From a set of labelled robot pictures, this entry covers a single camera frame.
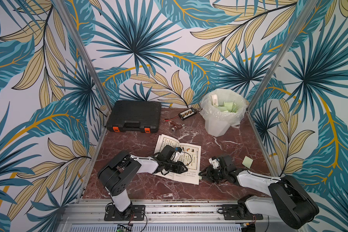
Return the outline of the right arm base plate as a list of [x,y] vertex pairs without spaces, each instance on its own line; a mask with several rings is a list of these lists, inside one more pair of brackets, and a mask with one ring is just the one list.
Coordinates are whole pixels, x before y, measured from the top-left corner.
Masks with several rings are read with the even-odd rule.
[[225,220],[256,221],[264,219],[262,214],[251,214],[244,205],[222,205],[217,212],[222,214]]

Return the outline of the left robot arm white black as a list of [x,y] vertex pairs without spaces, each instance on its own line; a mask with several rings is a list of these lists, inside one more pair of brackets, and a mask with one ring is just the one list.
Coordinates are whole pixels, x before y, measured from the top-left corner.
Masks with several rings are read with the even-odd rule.
[[169,173],[182,174],[188,171],[187,165],[173,160],[172,156],[181,152],[181,148],[166,145],[161,152],[150,157],[134,156],[127,151],[119,152],[106,166],[98,172],[98,179],[109,193],[113,206],[120,215],[125,216],[131,211],[132,202],[126,188],[136,174]]

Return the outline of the green sticky note top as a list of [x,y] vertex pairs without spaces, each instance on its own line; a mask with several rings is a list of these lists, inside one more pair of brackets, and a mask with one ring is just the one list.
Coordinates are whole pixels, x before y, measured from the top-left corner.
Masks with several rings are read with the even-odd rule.
[[246,167],[247,169],[250,169],[252,164],[253,164],[253,159],[248,156],[245,156],[243,159],[242,165]]

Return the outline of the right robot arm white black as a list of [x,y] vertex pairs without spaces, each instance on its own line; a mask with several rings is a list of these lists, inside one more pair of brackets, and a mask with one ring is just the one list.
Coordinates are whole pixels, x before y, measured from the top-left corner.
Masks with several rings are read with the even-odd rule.
[[237,202],[236,209],[223,208],[225,214],[240,218],[257,214],[281,219],[289,227],[300,229],[311,222],[320,210],[315,201],[292,176],[270,177],[236,167],[229,155],[212,157],[199,176],[211,183],[229,182],[254,189],[265,197],[248,195]]

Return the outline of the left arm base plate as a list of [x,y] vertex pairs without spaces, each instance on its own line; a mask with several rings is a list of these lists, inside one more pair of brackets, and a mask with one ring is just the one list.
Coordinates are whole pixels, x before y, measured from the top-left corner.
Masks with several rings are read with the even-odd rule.
[[104,221],[143,221],[145,219],[145,205],[131,205],[123,212],[110,204],[105,208]]

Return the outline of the Chinese picture book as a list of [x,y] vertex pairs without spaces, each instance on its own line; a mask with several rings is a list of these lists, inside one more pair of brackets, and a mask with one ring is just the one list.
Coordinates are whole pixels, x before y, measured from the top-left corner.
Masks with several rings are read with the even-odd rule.
[[188,168],[188,171],[183,174],[175,174],[169,172],[167,175],[162,175],[160,172],[157,176],[170,179],[172,181],[183,182],[188,184],[199,185],[199,172],[200,172],[200,160],[201,160],[201,146],[192,145],[188,143],[181,143],[176,138],[168,135],[160,135],[155,147],[155,153],[161,152],[166,145],[171,147],[181,147],[182,153],[178,161],[184,163]]

